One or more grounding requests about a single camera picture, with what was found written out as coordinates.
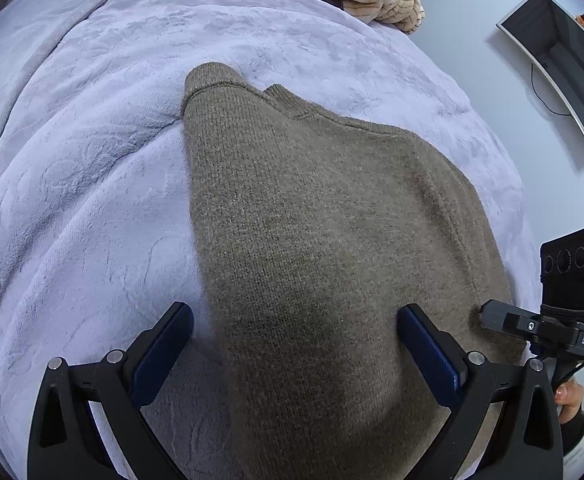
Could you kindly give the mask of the right hand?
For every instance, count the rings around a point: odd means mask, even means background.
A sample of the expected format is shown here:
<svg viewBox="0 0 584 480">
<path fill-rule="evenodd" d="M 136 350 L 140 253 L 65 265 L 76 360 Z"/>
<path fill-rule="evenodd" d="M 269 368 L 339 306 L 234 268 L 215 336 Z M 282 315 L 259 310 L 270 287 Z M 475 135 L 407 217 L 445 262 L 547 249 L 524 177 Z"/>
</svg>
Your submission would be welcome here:
<svg viewBox="0 0 584 480">
<path fill-rule="evenodd" d="M 571 377 L 554 392 L 554 403 L 559 408 L 558 419 L 561 425 L 570 422 L 582 409 L 584 387 Z"/>
</svg>

